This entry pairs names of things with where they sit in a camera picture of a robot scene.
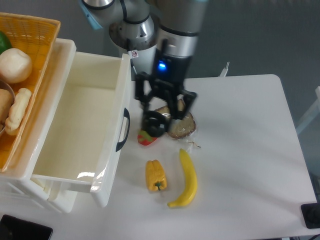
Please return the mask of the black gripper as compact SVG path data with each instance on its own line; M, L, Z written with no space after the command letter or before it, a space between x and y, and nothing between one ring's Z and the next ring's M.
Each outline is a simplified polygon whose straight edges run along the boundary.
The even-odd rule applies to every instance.
M165 91L174 98L166 106L166 120L169 132L195 132L196 121L190 110L197 98L195 92L186 91L184 80L191 57L169 54L169 45L163 44L156 49L152 64L151 75L140 72L135 76L135 99L142 106L141 124L145 125L148 118L150 101L155 96L166 100ZM145 82L150 86L150 91L145 94Z

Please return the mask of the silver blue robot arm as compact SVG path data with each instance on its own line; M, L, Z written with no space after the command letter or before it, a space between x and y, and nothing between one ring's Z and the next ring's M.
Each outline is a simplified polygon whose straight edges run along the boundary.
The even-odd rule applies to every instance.
M184 87L208 2L206 0L81 0L95 30L106 29L131 56L141 127L153 137L190 111L197 94Z

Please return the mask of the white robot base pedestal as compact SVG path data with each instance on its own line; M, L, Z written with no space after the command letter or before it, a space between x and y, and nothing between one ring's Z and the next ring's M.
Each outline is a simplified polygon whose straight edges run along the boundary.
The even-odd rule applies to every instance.
M148 16L141 22L121 20L109 26L111 41L119 55L128 54L131 59L132 75L150 74L156 52L158 18Z

